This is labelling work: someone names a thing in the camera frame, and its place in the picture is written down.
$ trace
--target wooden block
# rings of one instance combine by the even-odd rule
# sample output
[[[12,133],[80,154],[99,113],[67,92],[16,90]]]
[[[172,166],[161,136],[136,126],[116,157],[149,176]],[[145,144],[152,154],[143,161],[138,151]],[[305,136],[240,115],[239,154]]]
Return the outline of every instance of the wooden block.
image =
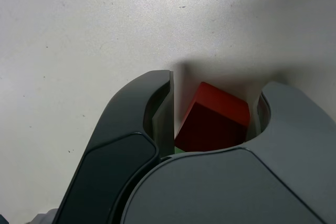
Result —
[[[202,82],[188,107],[175,146],[185,152],[205,152],[241,144],[249,121],[245,101]]]

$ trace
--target white surface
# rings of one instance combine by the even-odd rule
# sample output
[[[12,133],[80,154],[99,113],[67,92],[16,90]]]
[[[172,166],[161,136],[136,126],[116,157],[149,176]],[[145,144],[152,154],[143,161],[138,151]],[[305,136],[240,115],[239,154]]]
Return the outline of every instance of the white surface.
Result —
[[[149,70],[175,70],[177,117],[198,80],[251,102],[280,78],[335,120],[335,17],[335,0],[0,0],[0,214],[58,207],[105,105]]]

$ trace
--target white table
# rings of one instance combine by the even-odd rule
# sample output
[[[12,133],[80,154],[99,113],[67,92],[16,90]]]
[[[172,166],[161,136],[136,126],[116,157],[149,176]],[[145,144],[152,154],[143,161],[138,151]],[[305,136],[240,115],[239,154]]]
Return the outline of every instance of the white table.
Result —
[[[149,70],[175,71],[177,118],[200,80],[251,103],[276,79],[336,120],[335,20],[335,0],[0,0],[0,214],[58,207],[105,105]]]

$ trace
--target red block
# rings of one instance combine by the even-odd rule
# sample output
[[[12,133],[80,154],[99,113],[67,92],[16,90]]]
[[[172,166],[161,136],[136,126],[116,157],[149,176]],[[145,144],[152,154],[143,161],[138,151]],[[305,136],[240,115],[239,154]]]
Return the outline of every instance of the red block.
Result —
[[[175,146],[185,152],[206,152],[241,144],[249,121],[245,101],[202,82],[188,107]]]

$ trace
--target red cube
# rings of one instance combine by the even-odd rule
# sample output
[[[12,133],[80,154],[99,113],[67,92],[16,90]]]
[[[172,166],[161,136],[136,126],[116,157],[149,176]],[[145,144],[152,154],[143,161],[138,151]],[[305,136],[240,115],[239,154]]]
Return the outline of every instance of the red cube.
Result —
[[[185,152],[206,152],[241,144],[250,122],[248,104],[202,82],[176,136]]]

